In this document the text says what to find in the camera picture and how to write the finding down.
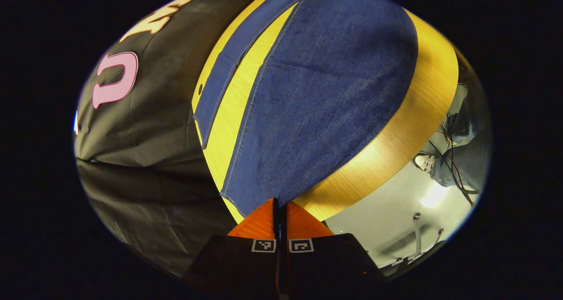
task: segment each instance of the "floor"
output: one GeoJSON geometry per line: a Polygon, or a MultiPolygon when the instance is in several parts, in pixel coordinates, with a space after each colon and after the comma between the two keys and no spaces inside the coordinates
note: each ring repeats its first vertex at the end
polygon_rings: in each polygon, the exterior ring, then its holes
{"type": "MultiPolygon", "coordinates": [[[[458,86],[450,113],[461,107],[467,89],[458,86]]],[[[447,142],[440,133],[430,139],[441,153],[447,142]]],[[[426,143],[422,151],[434,151],[426,143]]],[[[477,203],[479,194],[470,198],[477,203]]],[[[443,229],[440,240],[450,237],[465,221],[471,207],[456,188],[445,188],[430,179],[409,162],[402,170],[372,194],[326,220],[335,234],[352,233],[378,267],[391,264],[399,257],[416,251],[413,216],[420,213],[422,252],[429,250],[443,229]]]]}

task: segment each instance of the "white sneaker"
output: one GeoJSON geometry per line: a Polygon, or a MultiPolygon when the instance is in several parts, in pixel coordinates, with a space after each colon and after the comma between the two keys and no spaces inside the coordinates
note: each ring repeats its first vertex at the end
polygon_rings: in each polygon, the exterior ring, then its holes
{"type": "Polygon", "coordinates": [[[436,162],[436,157],[432,154],[428,154],[425,152],[420,152],[413,158],[413,164],[418,170],[421,172],[428,172],[432,171],[434,168],[434,163],[436,162]]]}

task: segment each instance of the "person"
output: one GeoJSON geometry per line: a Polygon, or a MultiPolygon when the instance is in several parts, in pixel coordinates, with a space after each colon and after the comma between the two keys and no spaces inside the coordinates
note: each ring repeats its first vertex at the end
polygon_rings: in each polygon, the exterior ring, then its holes
{"type": "Polygon", "coordinates": [[[448,147],[444,154],[439,154],[438,150],[436,153],[419,152],[412,163],[443,187],[455,186],[457,181],[464,189],[466,186],[472,188],[467,188],[465,194],[476,194],[485,186],[493,134],[484,90],[475,72],[462,59],[458,56],[458,84],[467,88],[467,96],[457,113],[448,114],[443,132],[452,147],[448,147]],[[460,145],[467,139],[470,140],[468,143],[460,145]]]}

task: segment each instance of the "black background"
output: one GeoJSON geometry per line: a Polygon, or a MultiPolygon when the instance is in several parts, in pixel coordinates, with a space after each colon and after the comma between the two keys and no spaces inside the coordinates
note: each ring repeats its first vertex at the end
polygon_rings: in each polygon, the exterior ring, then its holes
{"type": "MultiPolygon", "coordinates": [[[[104,50],[169,1],[2,1],[11,68],[3,75],[2,244],[9,248],[0,298],[192,298],[102,225],[82,192],[71,144],[78,94],[104,50]]],[[[556,65],[555,0],[394,1],[434,25],[477,71],[490,99],[495,154],[486,195],[466,226],[378,297],[551,298],[551,250],[560,250],[561,234],[548,216],[555,202],[542,207],[541,218],[533,213],[556,193],[555,180],[539,172],[545,158],[556,157],[541,130],[559,113],[549,103],[560,84],[545,83],[556,65]]]]}

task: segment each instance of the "wooden table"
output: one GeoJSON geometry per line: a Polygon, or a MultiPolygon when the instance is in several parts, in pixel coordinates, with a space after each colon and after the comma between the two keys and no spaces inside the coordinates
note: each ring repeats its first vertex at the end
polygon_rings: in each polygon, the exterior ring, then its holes
{"type": "MultiPolygon", "coordinates": [[[[217,55],[237,26],[263,1],[255,0],[249,5],[217,41],[195,88],[194,112],[199,102],[199,87],[205,87],[217,55]]],[[[248,51],[217,110],[203,152],[219,190],[223,188],[254,79],[293,7],[280,15],[248,51]]],[[[381,132],[352,160],[294,200],[319,220],[325,220],[371,194],[403,168],[434,134],[452,103],[458,79],[453,46],[426,22],[405,11],[414,22],[418,36],[418,57],[412,82],[398,111],[381,132]]],[[[201,142],[199,127],[197,133],[201,142]]],[[[233,204],[227,200],[225,204],[237,223],[241,222],[243,217],[233,204]]]]}

